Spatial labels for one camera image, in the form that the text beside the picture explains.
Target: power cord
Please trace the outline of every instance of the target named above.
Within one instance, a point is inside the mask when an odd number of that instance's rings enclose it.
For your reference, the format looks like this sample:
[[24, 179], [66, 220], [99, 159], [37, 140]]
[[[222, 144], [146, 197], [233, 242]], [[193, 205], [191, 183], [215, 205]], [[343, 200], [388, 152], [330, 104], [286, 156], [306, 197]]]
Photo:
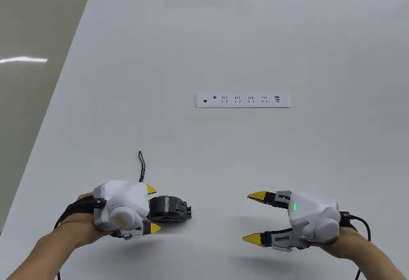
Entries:
[[143, 156], [142, 156], [142, 151], [138, 152], [138, 157], [139, 157], [139, 160], [141, 161], [141, 176], [139, 177], [139, 182], [143, 182], [143, 179], [145, 178], [146, 165], [145, 165], [145, 160], [143, 159]]
[[[349, 212], [341, 212], [341, 216], [344, 217], [346, 220], [356, 220], [356, 221], [360, 221], [362, 224], [365, 225], [366, 227], [366, 233], [367, 233], [367, 239], [369, 241], [371, 241], [371, 228], [369, 227], [368, 223], [365, 221], [365, 219], [355, 216], [355, 215], [351, 215]], [[355, 276], [355, 280], [359, 279], [359, 276], [361, 274], [361, 270], [358, 269], [357, 275]]]

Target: black strap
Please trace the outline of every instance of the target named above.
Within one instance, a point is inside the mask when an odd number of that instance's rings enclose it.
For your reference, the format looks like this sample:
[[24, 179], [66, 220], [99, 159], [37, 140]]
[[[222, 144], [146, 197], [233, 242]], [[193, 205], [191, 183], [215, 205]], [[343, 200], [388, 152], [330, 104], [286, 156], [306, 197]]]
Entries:
[[94, 208], [103, 208], [106, 203], [105, 199], [94, 198], [94, 196], [81, 198], [67, 206], [64, 213], [59, 217], [54, 229], [56, 229], [68, 216], [76, 213], [94, 214]]

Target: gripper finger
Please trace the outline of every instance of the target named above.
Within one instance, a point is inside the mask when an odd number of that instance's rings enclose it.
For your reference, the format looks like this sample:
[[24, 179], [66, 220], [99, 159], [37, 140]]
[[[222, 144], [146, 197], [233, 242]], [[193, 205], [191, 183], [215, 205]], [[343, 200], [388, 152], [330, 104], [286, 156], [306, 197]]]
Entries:
[[250, 199], [253, 199], [257, 202], [264, 203], [265, 205], [271, 205], [277, 208], [285, 208], [288, 209], [288, 204], [291, 197], [290, 191], [279, 191], [277, 193], [274, 192], [254, 192], [247, 196]]

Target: power strip switch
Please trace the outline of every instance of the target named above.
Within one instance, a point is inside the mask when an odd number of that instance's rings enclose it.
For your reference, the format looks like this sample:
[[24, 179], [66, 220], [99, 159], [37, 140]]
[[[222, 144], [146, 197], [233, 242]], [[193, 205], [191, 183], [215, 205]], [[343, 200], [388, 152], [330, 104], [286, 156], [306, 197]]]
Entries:
[[290, 108], [289, 93], [196, 93], [196, 107]]

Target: hand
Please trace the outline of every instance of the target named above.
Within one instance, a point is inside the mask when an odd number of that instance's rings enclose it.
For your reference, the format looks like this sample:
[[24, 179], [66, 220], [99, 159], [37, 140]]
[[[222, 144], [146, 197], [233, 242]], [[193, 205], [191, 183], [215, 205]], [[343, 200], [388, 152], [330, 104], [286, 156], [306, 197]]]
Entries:
[[[91, 196], [92, 193], [80, 195], [77, 200]], [[77, 213], [68, 216], [55, 231], [75, 237], [76, 247], [92, 244], [101, 237], [112, 232], [98, 231], [94, 225], [94, 216], [91, 214]]]
[[336, 258], [349, 259], [368, 241], [352, 228], [340, 227], [339, 238], [329, 244], [316, 244]]

